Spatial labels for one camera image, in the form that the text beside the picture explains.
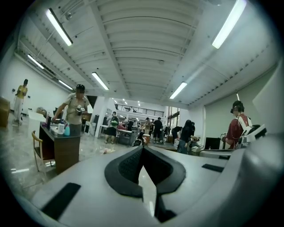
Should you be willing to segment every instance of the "red shirt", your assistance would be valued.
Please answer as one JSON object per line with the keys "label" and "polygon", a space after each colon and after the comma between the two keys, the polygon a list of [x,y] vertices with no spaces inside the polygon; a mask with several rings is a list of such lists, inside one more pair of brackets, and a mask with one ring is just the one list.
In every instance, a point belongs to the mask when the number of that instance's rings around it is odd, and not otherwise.
{"label": "red shirt", "polygon": [[[247,116],[245,116],[242,113],[242,114],[240,114],[239,117],[241,117],[244,120],[246,126],[249,125]],[[227,136],[226,136],[226,139],[234,140],[234,143],[230,146],[229,149],[234,149],[234,147],[238,143],[239,138],[241,137],[242,133],[243,133],[243,128],[241,127],[241,124],[239,123],[239,121],[237,119],[234,118],[229,125],[229,129],[228,129]]]}

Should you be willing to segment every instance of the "bottle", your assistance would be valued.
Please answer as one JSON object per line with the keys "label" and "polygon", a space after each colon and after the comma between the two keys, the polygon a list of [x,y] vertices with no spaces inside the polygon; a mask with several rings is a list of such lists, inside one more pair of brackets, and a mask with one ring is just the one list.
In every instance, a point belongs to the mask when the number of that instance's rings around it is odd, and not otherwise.
{"label": "bottle", "polygon": [[69,127],[69,123],[67,122],[65,131],[64,131],[64,135],[65,136],[70,136],[70,127]]}
{"label": "bottle", "polygon": [[47,123],[49,116],[50,116],[50,112],[48,112],[47,115],[46,115],[45,123]]}

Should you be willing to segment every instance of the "box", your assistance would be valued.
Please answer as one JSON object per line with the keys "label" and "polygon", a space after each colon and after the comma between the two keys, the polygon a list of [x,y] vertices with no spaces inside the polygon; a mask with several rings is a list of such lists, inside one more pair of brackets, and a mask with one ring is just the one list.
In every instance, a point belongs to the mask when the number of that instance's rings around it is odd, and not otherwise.
{"label": "box", "polygon": [[0,97],[0,127],[7,127],[10,113],[10,101]]}

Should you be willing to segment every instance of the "blue bottle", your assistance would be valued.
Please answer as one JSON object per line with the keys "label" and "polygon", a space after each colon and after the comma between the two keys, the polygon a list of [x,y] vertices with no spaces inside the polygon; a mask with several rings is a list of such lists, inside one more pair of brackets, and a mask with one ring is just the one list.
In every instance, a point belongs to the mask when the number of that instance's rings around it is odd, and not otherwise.
{"label": "blue bottle", "polygon": [[67,123],[65,131],[64,131],[64,135],[65,136],[70,136],[70,127],[69,127],[69,123]]}

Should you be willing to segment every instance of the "person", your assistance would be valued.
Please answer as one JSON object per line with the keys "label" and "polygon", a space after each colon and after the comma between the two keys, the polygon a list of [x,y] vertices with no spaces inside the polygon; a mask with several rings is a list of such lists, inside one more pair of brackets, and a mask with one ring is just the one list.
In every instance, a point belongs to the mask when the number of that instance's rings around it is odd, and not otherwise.
{"label": "person", "polygon": [[132,127],[137,127],[137,121],[134,120]]}
{"label": "person", "polygon": [[150,127],[152,126],[152,122],[150,121],[150,119],[147,117],[146,118],[146,124],[145,124],[145,134],[149,134],[150,133]]}
{"label": "person", "polygon": [[133,121],[129,121],[127,131],[132,131]]}
{"label": "person", "polygon": [[87,109],[90,103],[84,94],[85,86],[78,84],[75,93],[68,95],[66,101],[58,107],[52,118],[52,120],[55,121],[62,110],[68,106],[66,121],[69,122],[70,134],[73,135],[80,135],[82,129],[82,115],[88,113]]}
{"label": "person", "polygon": [[106,140],[105,143],[108,143],[108,137],[111,136],[111,144],[114,143],[114,139],[116,136],[116,129],[118,126],[118,118],[116,116],[116,112],[114,111],[112,115],[110,115],[107,119],[107,129],[106,129]]}
{"label": "person", "polygon": [[181,137],[178,143],[177,152],[182,154],[187,154],[187,145],[190,139],[198,140],[197,137],[192,135],[192,123],[191,120],[185,122],[185,126],[181,131]]}
{"label": "person", "polygon": [[252,126],[251,119],[244,114],[244,111],[245,108],[241,101],[235,101],[233,103],[231,113],[236,118],[231,121],[228,128],[227,136],[223,138],[223,141],[230,145],[229,149],[234,149],[244,129],[247,126]]}
{"label": "person", "polygon": [[136,137],[136,139],[133,141],[132,146],[136,147],[136,146],[140,146],[142,144],[142,146],[144,146],[144,143],[146,143],[146,139],[143,137],[144,133],[140,132],[139,136]]}
{"label": "person", "polygon": [[182,127],[179,127],[179,126],[174,127],[174,128],[172,129],[173,144],[174,144],[174,140],[175,140],[175,139],[178,139],[178,132],[181,132],[181,130],[182,130]]}
{"label": "person", "polygon": [[14,105],[14,116],[15,116],[14,123],[16,123],[17,125],[22,124],[21,112],[22,112],[24,97],[28,93],[27,84],[28,84],[28,80],[25,79],[24,84],[18,87],[18,90],[16,93],[16,100],[15,100],[15,105]]}
{"label": "person", "polygon": [[154,131],[154,121],[155,121],[154,119],[152,119],[152,121],[151,121],[151,127],[150,127],[150,132],[149,132],[150,136],[151,136],[152,132]]}
{"label": "person", "polygon": [[127,124],[127,123],[128,123],[128,119],[125,118],[124,121],[123,121],[123,123],[122,123],[123,127],[126,127],[126,124]]}
{"label": "person", "polygon": [[161,130],[163,128],[163,124],[161,122],[161,118],[158,117],[157,120],[154,121],[154,141],[153,143],[155,143],[156,141],[159,141],[160,135],[161,135]]}

